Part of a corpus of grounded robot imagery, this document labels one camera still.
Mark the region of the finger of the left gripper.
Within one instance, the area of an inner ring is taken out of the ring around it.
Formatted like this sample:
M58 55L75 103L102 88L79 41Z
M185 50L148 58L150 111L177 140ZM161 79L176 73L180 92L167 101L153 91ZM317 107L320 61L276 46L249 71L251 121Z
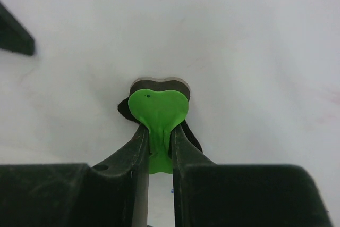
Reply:
M35 40L1 3L1 49L23 55L35 54Z

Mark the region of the white whiteboard black frame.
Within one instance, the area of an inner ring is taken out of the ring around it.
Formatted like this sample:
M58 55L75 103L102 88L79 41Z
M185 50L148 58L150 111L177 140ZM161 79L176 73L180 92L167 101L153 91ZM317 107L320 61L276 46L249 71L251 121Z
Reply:
M339 0L1 0L36 41L1 52L1 163L97 164L140 77L183 79L219 164L295 164L339 226Z

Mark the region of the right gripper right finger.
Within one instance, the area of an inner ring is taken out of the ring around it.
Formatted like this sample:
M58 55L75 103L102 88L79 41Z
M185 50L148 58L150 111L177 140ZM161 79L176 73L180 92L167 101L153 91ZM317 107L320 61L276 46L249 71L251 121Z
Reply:
M171 134L176 226L331 226L318 188L296 165L218 165L183 129Z

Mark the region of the green black whiteboard eraser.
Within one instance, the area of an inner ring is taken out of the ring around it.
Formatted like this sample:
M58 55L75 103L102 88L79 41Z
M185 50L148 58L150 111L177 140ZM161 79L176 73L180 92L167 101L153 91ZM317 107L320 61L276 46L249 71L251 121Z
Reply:
M149 132L149 174L172 174L171 133L181 126L188 141L202 151L185 118L189 112L190 87L176 77L138 78L129 96L117 107L127 120L144 125Z

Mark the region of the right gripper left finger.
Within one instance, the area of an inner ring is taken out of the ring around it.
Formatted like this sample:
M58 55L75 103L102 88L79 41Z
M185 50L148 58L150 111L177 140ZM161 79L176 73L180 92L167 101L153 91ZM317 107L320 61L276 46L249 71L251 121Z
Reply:
M148 130L95 166L1 166L1 226L146 226Z

